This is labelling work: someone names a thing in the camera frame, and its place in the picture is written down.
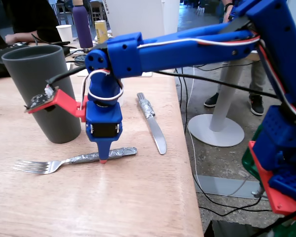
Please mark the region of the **blue gripper, black servo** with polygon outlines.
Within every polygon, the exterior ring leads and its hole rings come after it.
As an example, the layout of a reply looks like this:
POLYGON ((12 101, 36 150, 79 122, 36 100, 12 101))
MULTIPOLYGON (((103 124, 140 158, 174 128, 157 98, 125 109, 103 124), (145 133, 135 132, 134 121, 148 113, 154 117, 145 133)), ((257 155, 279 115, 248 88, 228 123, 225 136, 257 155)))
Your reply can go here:
POLYGON ((109 159, 111 144, 122 133, 122 113, 119 103, 101 107, 92 101, 86 103, 86 134, 98 147, 100 163, 109 159))

